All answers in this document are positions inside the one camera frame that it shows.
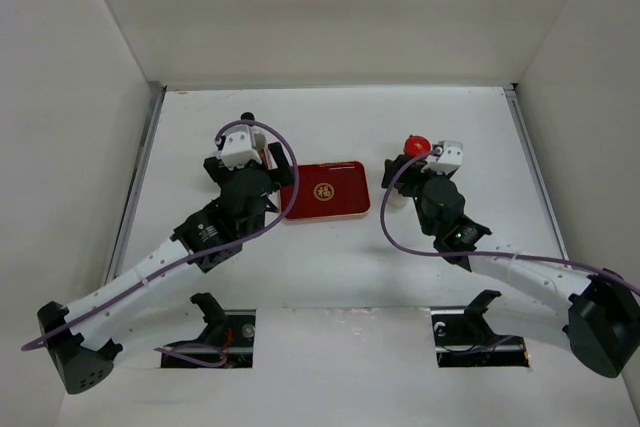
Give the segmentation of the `black cap sauce bottle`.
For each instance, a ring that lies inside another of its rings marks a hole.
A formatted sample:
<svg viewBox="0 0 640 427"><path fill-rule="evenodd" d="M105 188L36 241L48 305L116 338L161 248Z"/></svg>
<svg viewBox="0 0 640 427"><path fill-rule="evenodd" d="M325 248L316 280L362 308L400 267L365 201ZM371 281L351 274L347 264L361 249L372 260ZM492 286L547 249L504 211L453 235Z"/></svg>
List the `black cap sauce bottle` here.
<svg viewBox="0 0 640 427"><path fill-rule="evenodd" d="M241 115L240 120L244 125L254 126L255 125L255 116L252 112L244 112Z"/></svg>

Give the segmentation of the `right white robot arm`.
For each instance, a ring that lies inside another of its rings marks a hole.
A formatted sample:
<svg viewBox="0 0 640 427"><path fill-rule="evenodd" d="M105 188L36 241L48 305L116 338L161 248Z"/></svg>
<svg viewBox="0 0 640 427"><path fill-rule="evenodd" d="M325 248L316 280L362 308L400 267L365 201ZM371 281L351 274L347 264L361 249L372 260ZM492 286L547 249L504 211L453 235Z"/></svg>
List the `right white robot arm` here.
<svg viewBox="0 0 640 427"><path fill-rule="evenodd" d="M618 273L583 262L526 254L502 242L465 213L466 200L439 156L399 155L384 162L381 186L414 204L421 232L433 239L429 257L504 283L550 309L494 310L500 292L485 290L467 305L464 331L483 343L496 334L535 338L571 352L592 372L621 374L639 348L639 289Z"/></svg>

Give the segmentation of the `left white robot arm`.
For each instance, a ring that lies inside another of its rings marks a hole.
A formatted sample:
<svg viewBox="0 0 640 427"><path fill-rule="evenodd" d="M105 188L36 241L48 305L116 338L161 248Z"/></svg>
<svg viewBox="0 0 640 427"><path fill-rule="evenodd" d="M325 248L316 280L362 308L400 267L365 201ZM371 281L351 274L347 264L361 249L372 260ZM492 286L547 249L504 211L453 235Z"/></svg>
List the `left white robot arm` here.
<svg viewBox="0 0 640 427"><path fill-rule="evenodd" d="M125 274L81 299L51 301L38 310L41 342L67 393L96 387L140 352L173 355L182 345L221 340L227 313L203 280L269 229L266 215L279 211L270 195L299 183L291 147L272 142L268 152L272 168L257 158L234 170L217 157L207 159L220 187L217 198Z"/></svg>

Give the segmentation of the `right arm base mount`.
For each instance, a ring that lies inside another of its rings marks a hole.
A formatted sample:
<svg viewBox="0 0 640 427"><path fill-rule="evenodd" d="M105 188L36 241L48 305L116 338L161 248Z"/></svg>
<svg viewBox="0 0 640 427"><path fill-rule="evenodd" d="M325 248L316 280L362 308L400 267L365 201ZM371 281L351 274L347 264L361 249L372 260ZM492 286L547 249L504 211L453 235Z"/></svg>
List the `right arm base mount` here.
<svg viewBox="0 0 640 427"><path fill-rule="evenodd" d="M440 368L530 366L524 340L495 334L484 319L490 304L500 296L498 291L484 290L467 306L430 311Z"/></svg>

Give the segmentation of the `white label dark bottle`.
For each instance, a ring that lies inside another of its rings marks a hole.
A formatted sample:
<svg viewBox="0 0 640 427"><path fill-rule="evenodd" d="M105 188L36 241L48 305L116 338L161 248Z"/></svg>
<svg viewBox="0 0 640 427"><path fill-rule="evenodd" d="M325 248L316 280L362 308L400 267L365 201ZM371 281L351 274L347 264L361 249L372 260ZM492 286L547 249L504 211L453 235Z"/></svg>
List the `white label dark bottle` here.
<svg viewBox="0 0 640 427"><path fill-rule="evenodd" d="M407 198L401 195L396 189L393 189L389 196L388 203L396 209L402 209L407 204Z"/></svg>

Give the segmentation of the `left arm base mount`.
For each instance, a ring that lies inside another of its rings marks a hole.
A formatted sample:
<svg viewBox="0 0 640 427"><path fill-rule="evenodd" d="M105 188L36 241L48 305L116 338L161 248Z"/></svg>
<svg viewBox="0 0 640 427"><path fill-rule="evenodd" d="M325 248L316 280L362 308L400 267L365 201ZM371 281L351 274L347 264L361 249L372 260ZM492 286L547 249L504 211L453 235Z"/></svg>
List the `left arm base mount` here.
<svg viewBox="0 0 640 427"><path fill-rule="evenodd" d="M202 312L205 326L197 337L164 347L160 368L252 368L256 311L224 310L210 293L194 294L190 302Z"/></svg>

